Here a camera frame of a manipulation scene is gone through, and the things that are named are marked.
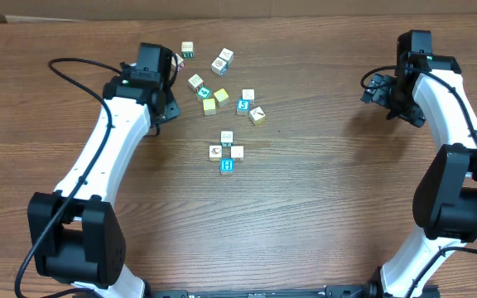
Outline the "block with yellow side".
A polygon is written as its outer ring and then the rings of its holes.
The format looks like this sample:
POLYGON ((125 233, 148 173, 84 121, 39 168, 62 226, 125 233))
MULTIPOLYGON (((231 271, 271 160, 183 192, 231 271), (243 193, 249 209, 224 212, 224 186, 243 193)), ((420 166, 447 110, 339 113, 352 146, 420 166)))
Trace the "block with yellow side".
POLYGON ((211 145, 209 147, 209 159, 211 161, 220 161, 223 156, 223 147, 221 145, 211 145))

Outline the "wooden block green side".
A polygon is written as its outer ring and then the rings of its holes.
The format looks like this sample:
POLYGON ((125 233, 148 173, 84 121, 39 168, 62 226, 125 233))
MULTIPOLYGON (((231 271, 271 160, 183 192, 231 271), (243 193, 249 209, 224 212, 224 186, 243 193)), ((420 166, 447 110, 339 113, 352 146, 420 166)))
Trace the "wooden block green side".
POLYGON ((234 144, 234 133, 232 131, 222 131, 220 142, 222 147, 231 147, 234 144))

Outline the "wooden block red drawing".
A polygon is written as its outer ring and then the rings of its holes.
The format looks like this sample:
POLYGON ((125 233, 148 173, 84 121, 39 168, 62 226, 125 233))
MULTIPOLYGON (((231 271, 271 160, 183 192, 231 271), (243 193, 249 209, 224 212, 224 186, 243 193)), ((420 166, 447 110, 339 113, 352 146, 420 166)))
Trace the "wooden block red drawing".
POLYGON ((244 160, 244 147, 243 146, 231 146, 230 157, 234 161, 244 160))

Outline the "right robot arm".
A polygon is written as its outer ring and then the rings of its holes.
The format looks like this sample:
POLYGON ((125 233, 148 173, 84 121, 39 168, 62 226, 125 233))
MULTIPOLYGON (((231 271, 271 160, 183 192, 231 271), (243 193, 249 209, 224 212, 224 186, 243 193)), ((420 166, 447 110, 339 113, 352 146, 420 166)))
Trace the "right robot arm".
POLYGON ((477 117, 452 56, 432 51, 430 31, 397 39, 394 75, 382 68, 360 80, 362 101, 388 109, 415 127, 427 124, 436 155, 412 201, 415 225, 397 253, 379 267, 360 297, 436 297, 427 285, 454 252, 477 254, 477 117))

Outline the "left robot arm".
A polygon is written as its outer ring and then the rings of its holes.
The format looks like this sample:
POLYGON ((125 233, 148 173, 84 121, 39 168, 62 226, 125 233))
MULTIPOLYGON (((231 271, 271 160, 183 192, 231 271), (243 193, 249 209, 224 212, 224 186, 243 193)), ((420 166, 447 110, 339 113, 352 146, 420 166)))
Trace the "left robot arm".
POLYGON ((33 262, 41 276, 70 285, 78 297, 149 297, 151 287, 126 264, 126 240, 114 212, 118 187, 138 143, 156 137, 180 114, 172 93, 179 65, 165 46, 141 43, 133 64, 121 63, 97 94, 59 71, 56 75, 97 99, 98 121, 76 163, 50 193, 36 192, 27 206, 31 249, 14 281, 21 297, 33 262))

